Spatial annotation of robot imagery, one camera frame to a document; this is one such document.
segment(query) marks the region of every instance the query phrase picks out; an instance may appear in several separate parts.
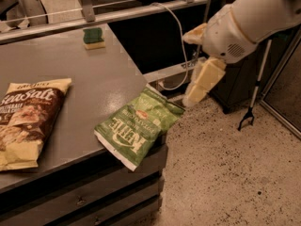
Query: cable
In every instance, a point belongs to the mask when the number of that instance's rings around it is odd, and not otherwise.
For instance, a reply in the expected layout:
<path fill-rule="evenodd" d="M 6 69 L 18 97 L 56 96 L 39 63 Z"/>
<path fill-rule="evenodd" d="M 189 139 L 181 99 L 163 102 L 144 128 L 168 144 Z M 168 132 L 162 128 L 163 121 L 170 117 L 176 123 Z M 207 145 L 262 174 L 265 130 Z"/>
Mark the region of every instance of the cable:
<path fill-rule="evenodd" d="M 187 79 L 188 77 L 188 61 L 187 61 L 187 56 L 186 56 L 186 52 L 185 52 L 185 47 L 184 47 L 184 42 L 182 40 L 182 26 L 181 26 L 181 23 L 179 21 L 179 19 L 177 18 L 177 16 L 174 14 L 174 12 L 172 10 L 170 10 L 167 6 L 163 5 L 163 4 L 160 4 L 160 3 L 152 3 L 152 5 L 154 6 L 159 6 L 159 7 L 162 7 L 162 8 L 165 8 L 167 11 L 169 11 L 169 13 L 175 18 L 175 20 L 177 21 L 178 23 L 178 26 L 179 26 L 179 29 L 180 29 L 180 35 L 181 35 L 181 43 L 182 43 L 182 52 L 183 52 L 183 55 L 184 55 L 184 58 L 185 58 L 185 65 L 186 65 L 186 73 L 185 73 L 185 77 L 184 79 L 182 80 L 182 82 L 174 87 L 174 88 L 166 88 L 163 84 L 160 84 L 160 87 L 162 87 L 162 89 L 164 90 L 174 90 L 174 89 L 177 89 L 179 87 L 181 87 L 183 85 L 183 83 L 185 82 L 185 80 Z"/>

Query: yellow and green sponge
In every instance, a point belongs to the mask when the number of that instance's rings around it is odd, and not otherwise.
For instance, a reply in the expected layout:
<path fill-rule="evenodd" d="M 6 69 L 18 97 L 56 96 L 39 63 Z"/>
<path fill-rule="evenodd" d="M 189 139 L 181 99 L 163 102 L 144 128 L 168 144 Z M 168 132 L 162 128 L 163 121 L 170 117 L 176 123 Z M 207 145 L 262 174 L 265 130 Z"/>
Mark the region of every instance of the yellow and green sponge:
<path fill-rule="evenodd" d="M 84 46 L 86 49 L 104 48 L 103 31 L 99 27 L 84 29 Z"/>

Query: green snack bag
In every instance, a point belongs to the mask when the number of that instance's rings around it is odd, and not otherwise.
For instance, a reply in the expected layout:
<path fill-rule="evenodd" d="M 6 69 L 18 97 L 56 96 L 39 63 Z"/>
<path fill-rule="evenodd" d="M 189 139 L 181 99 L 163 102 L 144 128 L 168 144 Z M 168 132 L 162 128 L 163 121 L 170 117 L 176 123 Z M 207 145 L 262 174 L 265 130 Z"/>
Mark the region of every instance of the green snack bag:
<path fill-rule="evenodd" d="M 103 146 L 134 171 L 155 140 L 178 120 L 184 109 L 147 85 L 140 95 L 95 126 Z"/>

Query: speckled floor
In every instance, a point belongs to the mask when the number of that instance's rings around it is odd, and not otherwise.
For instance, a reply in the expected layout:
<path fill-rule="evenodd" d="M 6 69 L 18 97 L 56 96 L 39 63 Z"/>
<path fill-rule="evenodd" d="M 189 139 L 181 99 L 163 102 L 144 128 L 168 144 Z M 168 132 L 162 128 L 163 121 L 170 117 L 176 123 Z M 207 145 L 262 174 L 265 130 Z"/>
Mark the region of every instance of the speckled floor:
<path fill-rule="evenodd" d="M 301 225 L 301 141 L 263 107 L 225 115 L 212 98 L 169 130 L 158 213 L 132 226 Z"/>

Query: snack bag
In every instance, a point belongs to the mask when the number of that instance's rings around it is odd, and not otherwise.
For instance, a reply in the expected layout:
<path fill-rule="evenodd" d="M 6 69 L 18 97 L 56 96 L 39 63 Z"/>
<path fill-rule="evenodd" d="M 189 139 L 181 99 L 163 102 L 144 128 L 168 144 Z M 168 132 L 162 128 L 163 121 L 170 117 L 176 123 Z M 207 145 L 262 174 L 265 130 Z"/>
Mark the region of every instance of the snack bag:
<path fill-rule="evenodd" d="M 178 120 L 184 109 L 147 85 L 140 95 L 96 125 L 103 146 L 134 171 L 155 140 Z"/>
<path fill-rule="evenodd" d="M 38 166 L 71 80 L 14 84 L 0 102 L 0 170 Z"/>

